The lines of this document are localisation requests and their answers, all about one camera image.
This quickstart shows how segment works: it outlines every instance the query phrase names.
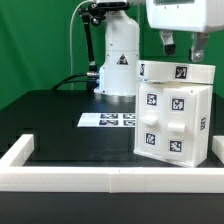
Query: cable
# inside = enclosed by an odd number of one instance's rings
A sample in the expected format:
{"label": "cable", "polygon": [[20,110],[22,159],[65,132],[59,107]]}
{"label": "cable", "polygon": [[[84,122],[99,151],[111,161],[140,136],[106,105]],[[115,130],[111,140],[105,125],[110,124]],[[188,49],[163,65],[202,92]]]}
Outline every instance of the cable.
{"label": "cable", "polygon": [[53,91],[56,91],[61,85],[64,85],[64,84],[68,84],[68,83],[86,83],[87,81],[82,81],[82,80],[78,80],[78,81],[66,81],[66,82],[62,82],[62,83],[59,83],[57,86],[54,86],[52,88]]}
{"label": "cable", "polygon": [[70,34],[69,34],[69,47],[70,47],[70,63],[71,63],[71,71],[70,71],[70,75],[72,76],[73,75],[73,70],[74,70],[74,67],[73,67],[73,35],[72,35],[72,29],[73,29],[73,23],[74,23],[74,18],[75,18],[75,14],[76,12],[78,11],[78,9],[85,3],[88,3],[88,2],[94,2],[94,0],[87,0],[87,1],[83,1],[81,2],[77,7],[76,9],[74,10],[73,14],[72,14],[72,18],[71,18],[71,22],[70,22]]}
{"label": "cable", "polygon": [[71,79],[75,79],[75,78],[79,78],[79,77],[86,77],[86,74],[77,74],[77,75],[71,75],[65,79],[63,79],[61,82],[59,82],[58,84],[56,84],[55,86],[53,86],[51,88],[51,90],[55,91],[57,90],[61,85],[65,84],[65,83],[73,83],[73,82],[78,82],[78,81],[70,81]]}

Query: green background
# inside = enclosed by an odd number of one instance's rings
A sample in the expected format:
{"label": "green background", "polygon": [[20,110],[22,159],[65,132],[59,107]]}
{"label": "green background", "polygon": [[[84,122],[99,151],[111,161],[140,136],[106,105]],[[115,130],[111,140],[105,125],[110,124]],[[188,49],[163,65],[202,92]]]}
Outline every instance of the green background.
{"label": "green background", "polygon": [[[51,89],[70,75],[69,26],[77,0],[0,0],[0,109],[31,90]],[[137,18],[137,7],[128,15]],[[149,28],[140,7],[140,58],[188,61],[191,34],[176,32],[177,54],[163,55],[157,30]],[[91,27],[97,64],[104,62],[104,26]],[[74,73],[88,70],[83,24],[78,15],[73,29]],[[224,97],[224,32],[210,34],[202,64],[216,65],[214,91]]]}

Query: white border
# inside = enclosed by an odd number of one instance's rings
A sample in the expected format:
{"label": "white border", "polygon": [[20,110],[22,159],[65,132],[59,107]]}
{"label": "white border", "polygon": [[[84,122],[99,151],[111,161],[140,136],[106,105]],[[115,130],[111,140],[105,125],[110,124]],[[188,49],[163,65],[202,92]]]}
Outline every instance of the white border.
{"label": "white border", "polygon": [[21,138],[0,160],[0,191],[224,193],[221,168],[22,167],[34,150]]}

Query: black table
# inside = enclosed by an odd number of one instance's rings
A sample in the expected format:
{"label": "black table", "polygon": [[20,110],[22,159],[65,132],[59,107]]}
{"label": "black table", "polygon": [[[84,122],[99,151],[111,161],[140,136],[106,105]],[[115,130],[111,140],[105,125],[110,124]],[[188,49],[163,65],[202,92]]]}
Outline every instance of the black table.
{"label": "black table", "polygon": [[[223,99],[214,95],[208,159],[223,167],[211,139],[224,134]],[[83,91],[32,91],[0,111],[0,155],[25,133],[35,150],[25,166],[172,167],[133,154],[134,128],[77,128],[82,113],[130,113],[134,103],[99,101]],[[222,194],[0,192],[1,223],[221,223]]]}

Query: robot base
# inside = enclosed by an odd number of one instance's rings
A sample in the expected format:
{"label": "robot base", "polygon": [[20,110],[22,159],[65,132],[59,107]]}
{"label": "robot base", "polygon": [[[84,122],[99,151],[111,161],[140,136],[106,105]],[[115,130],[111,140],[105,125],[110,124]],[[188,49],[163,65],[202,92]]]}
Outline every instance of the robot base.
{"label": "robot base", "polygon": [[94,98],[98,100],[105,100],[114,103],[134,103],[135,95],[132,96],[118,96],[118,95],[106,95],[103,93],[94,93]]}

